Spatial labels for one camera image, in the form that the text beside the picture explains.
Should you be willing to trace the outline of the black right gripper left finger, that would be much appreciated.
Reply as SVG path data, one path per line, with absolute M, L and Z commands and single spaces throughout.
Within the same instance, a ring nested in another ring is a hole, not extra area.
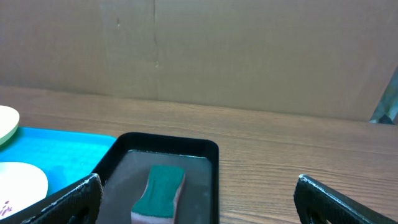
M 62 189 L 56 197 L 45 198 L 34 206 L 22 224 L 95 224 L 103 196 L 98 174 L 92 173 Z

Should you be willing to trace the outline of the light blue plate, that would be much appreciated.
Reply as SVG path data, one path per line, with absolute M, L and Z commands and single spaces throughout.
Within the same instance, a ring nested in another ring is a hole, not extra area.
M 48 185 L 44 172 L 32 164 L 1 162 L 1 219 L 44 199 Z

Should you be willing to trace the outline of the yellow plate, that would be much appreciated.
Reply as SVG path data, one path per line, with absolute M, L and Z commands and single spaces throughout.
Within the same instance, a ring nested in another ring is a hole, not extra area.
M 19 126 L 20 114 L 14 108 L 1 105 L 0 110 L 0 145 L 8 141 Z

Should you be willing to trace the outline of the green scrub sponge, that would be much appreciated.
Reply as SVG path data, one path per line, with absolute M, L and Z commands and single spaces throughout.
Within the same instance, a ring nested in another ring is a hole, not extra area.
M 152 166 L 144 193 L 131 208 L 131 223 L 174 224 L 184 183 L 184 169 Z

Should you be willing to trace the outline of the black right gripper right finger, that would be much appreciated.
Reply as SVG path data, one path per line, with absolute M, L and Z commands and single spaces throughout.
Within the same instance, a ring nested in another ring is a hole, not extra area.
M 305 174 L 298 177 L 294 204 L 302 223 L 397 224 Z

